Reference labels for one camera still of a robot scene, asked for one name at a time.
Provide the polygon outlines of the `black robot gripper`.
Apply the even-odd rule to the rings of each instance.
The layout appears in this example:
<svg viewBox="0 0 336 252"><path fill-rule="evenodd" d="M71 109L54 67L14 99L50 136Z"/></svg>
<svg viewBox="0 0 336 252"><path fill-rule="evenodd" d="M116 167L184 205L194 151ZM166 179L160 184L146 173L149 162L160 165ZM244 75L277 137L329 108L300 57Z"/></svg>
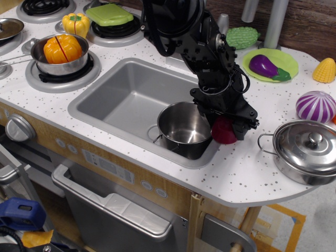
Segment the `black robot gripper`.
<svg viewBox="0 0 336 252"><path fill-rule="evenodd" d="M242 141L250 129L259 126L257 111L249 105L244 93L250 84L233 84L226 90L216 94L206 94L200 88L193 88L190 95L197 104L198 111L203 120L212 129L219 116L232 119L232 127L237 140Z"/></svg>

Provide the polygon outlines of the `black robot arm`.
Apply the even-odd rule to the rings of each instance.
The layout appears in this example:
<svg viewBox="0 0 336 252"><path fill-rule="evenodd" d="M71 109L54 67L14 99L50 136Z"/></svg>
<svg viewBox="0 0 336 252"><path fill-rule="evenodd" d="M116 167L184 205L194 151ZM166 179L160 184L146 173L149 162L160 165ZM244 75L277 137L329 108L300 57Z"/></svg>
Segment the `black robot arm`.
<svg viewBox="0 0 336 252"><path fill-rule="evenodd" d="M143 1L141 30L164 57L181 55L198 78L190 91L210 127L219 116L232 120L235 137L243 140L259 125L257 111L243 94L250 80L235 63L235 48L228 45L204 1Z"/></svg>

